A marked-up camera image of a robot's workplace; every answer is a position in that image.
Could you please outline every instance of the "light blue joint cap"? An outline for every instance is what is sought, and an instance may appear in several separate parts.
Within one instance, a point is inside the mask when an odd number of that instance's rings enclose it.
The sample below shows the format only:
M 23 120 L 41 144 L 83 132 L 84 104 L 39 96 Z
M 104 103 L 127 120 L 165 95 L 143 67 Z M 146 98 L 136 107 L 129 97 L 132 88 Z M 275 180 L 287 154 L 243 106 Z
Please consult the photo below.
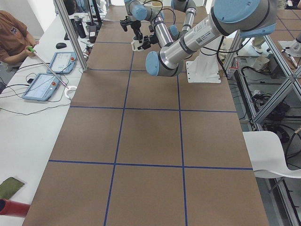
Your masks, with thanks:
M 249 31 L 249 32 L 241 32 L 240 37 L 243 38 L 252 38 L 252 37 L 258 37 L 263 35 L 268 35 L 274 32 L 276 29 L 276 24 L 272 24 L 267 27 L 263 27 L 257 30 Z
M 147 17 L 147 10 L 143 5 L 135 5 L 132 12 L 137 20 L 144 20 Z
M 160 13 L 161 13 L 161 15 L 162 15 L 162 19 L 165 20 L 165 14 L 164 14 L 164 12 L 161 11 Z
M 237 23 L 248 18 L 257 9 L 259 3 L 260 0 L 216 0 L 213 8 L 214 15 L 223 23 Z
M 155 51 L 148 53 L 145 61 L 145 67 L 148 74 L 158 76 L 159 74 L 159 57 Z
M 176 36 L 176 35 L 179 33 L 178 28 L 177 28 L 176 25 L 171 25 L 171 26 L 169 27 L 169 29 L 170 29 L 170 32 L 171 32 L 171 34 L 172 34 L 173 36 Z

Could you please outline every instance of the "black bottle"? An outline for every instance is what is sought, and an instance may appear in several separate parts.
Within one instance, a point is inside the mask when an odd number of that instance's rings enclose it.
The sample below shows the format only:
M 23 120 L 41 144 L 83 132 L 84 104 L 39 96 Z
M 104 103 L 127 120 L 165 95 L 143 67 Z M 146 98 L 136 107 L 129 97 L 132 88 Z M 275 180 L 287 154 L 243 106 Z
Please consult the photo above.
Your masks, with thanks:
M 83 27 L 83 23 L 79 16 L 74 16 L 74 22 L 76 24 L 77 31 L 79 32 L 79 36 L 83 39 L 86 37 L 86 33 Z

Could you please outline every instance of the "computer mouse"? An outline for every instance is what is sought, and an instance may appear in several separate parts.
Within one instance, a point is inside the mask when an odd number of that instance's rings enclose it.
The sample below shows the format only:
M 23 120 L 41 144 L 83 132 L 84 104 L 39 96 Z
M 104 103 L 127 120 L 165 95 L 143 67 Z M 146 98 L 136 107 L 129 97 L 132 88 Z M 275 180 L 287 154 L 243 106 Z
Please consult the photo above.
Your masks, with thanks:
M 60 49 L 60 48 L 65 48 L 67 47 L 66 43 L 64 42 L 59 42 L 57 43 L 57 45 L 55 46 L 57 49 Z

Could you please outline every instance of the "grid of blue lines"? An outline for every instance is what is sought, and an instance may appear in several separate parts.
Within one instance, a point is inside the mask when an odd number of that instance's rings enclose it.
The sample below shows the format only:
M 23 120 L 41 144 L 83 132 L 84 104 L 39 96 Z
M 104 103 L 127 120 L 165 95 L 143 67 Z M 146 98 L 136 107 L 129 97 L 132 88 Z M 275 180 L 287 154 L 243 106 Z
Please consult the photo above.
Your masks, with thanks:
M 96 43 L 116 43 L 116 42 L 101 42 L 98 41 Z M 128 88 L 130 84 L 131 79 L 131 73 L 132 71 L 142 71 L 142 70 L 132 70 L 133 65 L 133 59 L 134 59 L 134 52 L 132 53 L 132 59 L 131 59 L 131 67 L 129 70 L 103 70 L 103 69 L 95 69 L 90 68 L 94 71 L 129 71 L 129 77 L 127 81 L 127 90 L 126 90 L 126 96 L 124 101 L 123 108 L 117 108 L 117 107 L 101 107 L 101 106 L 70 106 L 71 108 L 101 108 L 101 109 L 120 109 L 123 110 L 122 117 L 121 117 L 121 124 L 119 129 L 119 137 L 117 141 L 117 148 L 115 153 L 115 159 L 114 162 L 92 162 L 92 161 L 65 161 L 65 160 L 49 160 L 49 162 L 57 162 L 57 163 L 77 163 L 77 164 L 97 164 L 97 165 L 111 165 L 113 166 L 112 176 L 111 176 L 111 184 L 109 189 L 109 195 L 108 195 L 108 201 L 106 206 L 106 213 L 104 218 L 103 226 L 106 226 L 107 223 L 107 217 L 108 217 L 108 211 L 110 207 L 110 200 L 111 200 L 111 192 L 113 187 L 113 181 L 114 181 L 114 174 L 116 166 L 140 166 L 140 167 L 163 167 L 163 168 L 182 168 L 182 177 L 183 177 L 183 198 L 184 198 L 184 211 L 185 211 L 185 226 L 188 226 L 188 216 L 187 216 L 187 202 L 186 202 L 186 184 L 185 184 L 185 169 L 215 169 L 215 170 L 253 170 L 252 168 L 240 168 L 240 167 L 210 167 L 210 166 L 185 166 L 184 164 L 184 147 L 183 147 L 183 140 L 182 140 L 182 117 L 181 112 L 187 111 L 187 112 L 218 112 L 218 113 L 237 113 L 236 111 L 217 111 L 217 110 L 183 110 L 181 109 L 181 103 L 180 103 L 180 86 L 179 86 L 179 78 L 177 78 L 177 91 L 178 91 L 178 103 L 179 103 L 179 109 L 149 109 L 149 108 L 126 108 L 127 104 L 127 94 L 128 94 Z M 124 120 L 124 114 L 125 110 L 151 110 L 151 111 L 178 111 L 179 112 L 179 124 L 180 124 L 180 139 L 181 139 L 181 151 L 182 151 L 182 165 L 156 165 L 156 164 L 131 164 L 131 163 L 117 163 L 117 157 L 118 157 L 118 151 L 119 151 L 119 142 L 122 132 L 122 126 L 123 126 L 123 120 Z

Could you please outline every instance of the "white desk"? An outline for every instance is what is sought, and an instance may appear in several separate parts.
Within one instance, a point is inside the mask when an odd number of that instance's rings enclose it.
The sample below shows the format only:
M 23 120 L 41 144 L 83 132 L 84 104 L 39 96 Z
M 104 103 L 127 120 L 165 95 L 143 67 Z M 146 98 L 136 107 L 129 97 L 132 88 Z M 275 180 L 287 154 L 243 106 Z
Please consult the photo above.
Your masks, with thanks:
M 50 62 L 55 52 L 73 51 L 70 41 L 63 40 L 65 30 L 60 17 L 57 16 L 51 26 L 40 39 L 40 44 L 35 47 L 38 54 L 45 62 Z M 58 42 L 65 42 L 66 48 L 56 49 Z M 38 64 L 39 59 L 28 57 L 22 66 Z M 8 85 L 27 84 L 25 77 L 30 73 L 44 73 L 44 65 L 30 66 L 18 71 Z M 77 62 L 73 71 L 66 76 L 70 85 L 77 86 L 81 77 L 80 64 Z M 26 90 L 26 86 L 13 86 L 17 93 Z M 61 98 L 64 86 L 60 85 L 49 99 L 56 101 Z M 13 95 L 14 92 L 7 88 L 0 97 Z M 56 103 L 28 102 L 17 96 L 0 98 L 0 107 L 20 113 L 32 113 L 47 107 L 69 104 L 70 100 L 62 97 Z M 49 159 L 62 123 L 68 112 L 69 106 L 61 106 L 29 116 L 17 115 L 0 110 L 0 183 L 8 177 L 15 177 L 25 185 L 11 198 L 17 202 L 30 204 L 35 195 L 46 163 Z M 1 226 L 21 226 L 23 218 L 0 216 Z

